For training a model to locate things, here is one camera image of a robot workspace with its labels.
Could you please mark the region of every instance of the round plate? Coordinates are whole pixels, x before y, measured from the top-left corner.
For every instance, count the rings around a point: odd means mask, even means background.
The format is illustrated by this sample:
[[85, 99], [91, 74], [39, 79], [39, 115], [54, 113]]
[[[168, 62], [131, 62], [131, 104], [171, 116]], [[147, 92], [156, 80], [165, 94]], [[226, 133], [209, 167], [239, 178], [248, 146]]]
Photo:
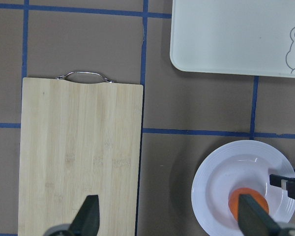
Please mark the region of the round plate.
[[242, 236], [228, 207], [229, 195], [248, 187], [261, 193], [276, 222], [289, 222], [295, 200], [271, 186], [269, 175], [295, 177], [286, 157], [274, 147], [252, 140], [235, 141], [213, 151], [201, 164], [192, 183], [195, 216], [210, 236]]

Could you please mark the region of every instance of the bamboo board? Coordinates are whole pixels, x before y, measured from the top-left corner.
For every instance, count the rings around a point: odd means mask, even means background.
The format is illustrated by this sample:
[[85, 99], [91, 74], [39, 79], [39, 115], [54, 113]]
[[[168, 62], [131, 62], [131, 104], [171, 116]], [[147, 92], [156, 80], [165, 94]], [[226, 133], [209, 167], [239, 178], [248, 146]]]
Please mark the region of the bamboo board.
[[99, 195], [99, 236], [135, 232], [143, 86], [24, 78], [19, 236], [70, 224]]

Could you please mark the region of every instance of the cutting board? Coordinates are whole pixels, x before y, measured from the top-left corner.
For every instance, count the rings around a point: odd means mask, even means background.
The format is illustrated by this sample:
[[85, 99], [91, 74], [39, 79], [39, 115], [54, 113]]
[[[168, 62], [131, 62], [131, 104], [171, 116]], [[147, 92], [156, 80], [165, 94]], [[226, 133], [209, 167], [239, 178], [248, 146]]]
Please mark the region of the cutting board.
[[135, 232], [143, 86], [24, 78], [18, 236], [70, 224], [99, 195], [99, 236]]
[[183, 71], [295, 78], [295, 0], [173, 0]]

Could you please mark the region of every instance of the floor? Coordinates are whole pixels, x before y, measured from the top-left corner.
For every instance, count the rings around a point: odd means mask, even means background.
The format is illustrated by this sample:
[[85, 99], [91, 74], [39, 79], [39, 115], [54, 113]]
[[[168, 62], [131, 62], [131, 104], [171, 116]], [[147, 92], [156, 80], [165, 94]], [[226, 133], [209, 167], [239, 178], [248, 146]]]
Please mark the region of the floor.
[[175, 69], [171, 9], [171, 0], [0, 0], [0, 235], [17, 233], [26, 76], [100, 71], [145, 86], [138, 236], [207, 235], [191, 185], [223, 144], [262, 141], [295, 168], [295, 79]]

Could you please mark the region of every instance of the orange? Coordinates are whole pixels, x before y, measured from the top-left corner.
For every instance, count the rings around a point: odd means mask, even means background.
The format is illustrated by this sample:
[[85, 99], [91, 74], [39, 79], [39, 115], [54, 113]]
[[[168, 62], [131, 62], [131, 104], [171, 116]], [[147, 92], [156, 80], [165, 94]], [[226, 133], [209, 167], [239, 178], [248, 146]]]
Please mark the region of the orange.
[[230, 195], [228, 200], [228, 206], [235, 220], [238, 221], [238, 205], [239, 205], [240, 194], [250, 194], [257, 201], [257, 203], [269, 214], [269, 206], [266, 202], [266, 199], [259, 192], [251, 188], [239, 188], [239, 189], [236, 189]]

